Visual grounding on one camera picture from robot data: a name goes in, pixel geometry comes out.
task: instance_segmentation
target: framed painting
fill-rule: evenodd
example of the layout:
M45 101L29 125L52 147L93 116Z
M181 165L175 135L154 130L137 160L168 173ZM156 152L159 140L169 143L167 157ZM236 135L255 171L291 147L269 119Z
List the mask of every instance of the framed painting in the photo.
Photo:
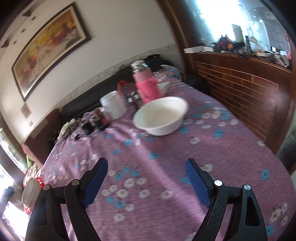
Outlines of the framed painting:
M44 24L12 66L24 101L62 59L89 40L90 36L74 2Z

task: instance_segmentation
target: floral bedsheet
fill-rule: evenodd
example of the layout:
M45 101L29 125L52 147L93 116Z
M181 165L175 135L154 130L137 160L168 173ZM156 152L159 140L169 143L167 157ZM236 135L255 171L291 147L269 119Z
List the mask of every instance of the floral bedsheet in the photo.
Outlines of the floral bedsheet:
M190 109L182 127L167 136L151 136L132 123L133 107L105 131L76 141L74 131L58 142L42 169L53 187L67 185L107 159L108 174L87 208L103 241L191 241L207 209L186 176L184 163L194 158L213 179L226 185L249 184L260 205L269 240L277 240L296 210L296 193L279 159L221 103L171 79L168 96L186 99ZM76 240L62 207L70 240ZM228 207L216 240L222 240Z

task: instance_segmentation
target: pink thermos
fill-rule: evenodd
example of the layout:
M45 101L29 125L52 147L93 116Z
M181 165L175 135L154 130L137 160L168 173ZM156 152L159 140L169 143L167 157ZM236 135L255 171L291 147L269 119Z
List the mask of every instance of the pink thermos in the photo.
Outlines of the pink thermos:
M146 104L162 97L157 86L157 80L144 60L138 60L132 63L131 68L137 89L140 91L143 101Z

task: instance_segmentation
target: white bowl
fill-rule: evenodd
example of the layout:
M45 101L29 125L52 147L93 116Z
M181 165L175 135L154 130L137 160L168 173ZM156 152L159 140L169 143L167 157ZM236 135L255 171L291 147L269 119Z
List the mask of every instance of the white bowl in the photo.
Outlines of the white bowl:
M182 125L188 109L188 102L179 97L156 99L137 111L133 124L151 135L164 136Z

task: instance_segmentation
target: bolt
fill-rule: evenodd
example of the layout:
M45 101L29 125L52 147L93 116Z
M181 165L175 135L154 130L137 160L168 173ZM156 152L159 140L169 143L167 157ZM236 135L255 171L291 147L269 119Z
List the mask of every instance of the bolt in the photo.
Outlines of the bolt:
M50 185L46 184L44 187L43 187L43 190L48 190L50 188Z
M244 188L245 188L246 190L251 190L251 186L248 185L248 184L244 185Z
M73 181L71 182L71 184L72 184L73 186L76 186L76 185L79 184L79 180L75 179L75 180L73 180Z
M216 186L222 186L223 184L220 180L216 180L214 183Z

